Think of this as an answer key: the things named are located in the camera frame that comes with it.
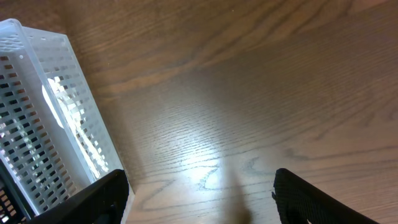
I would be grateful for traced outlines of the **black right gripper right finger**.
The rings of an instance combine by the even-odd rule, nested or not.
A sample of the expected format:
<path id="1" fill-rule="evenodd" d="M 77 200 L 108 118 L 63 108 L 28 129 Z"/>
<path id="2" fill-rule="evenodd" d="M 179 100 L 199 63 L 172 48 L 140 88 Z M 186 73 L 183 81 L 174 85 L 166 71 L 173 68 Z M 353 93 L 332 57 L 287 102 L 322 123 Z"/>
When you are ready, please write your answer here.
<path id="1" fill-rule="evenodd" d="M 272 198 L 282 224 L 377 224 L 285 168 L 276 170 Z"/>

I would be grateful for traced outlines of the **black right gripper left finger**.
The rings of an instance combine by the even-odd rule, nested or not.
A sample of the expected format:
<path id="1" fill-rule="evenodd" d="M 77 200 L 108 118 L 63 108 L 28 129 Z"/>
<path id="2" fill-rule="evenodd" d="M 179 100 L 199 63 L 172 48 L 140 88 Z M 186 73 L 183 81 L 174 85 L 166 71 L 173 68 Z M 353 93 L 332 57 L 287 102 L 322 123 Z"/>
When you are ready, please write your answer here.
<path id="1" fill-rule="evenodd" d="M 28 224 L 92 224 L 122 222 L 129 196 L 125 172 L 116 169 Z"/>

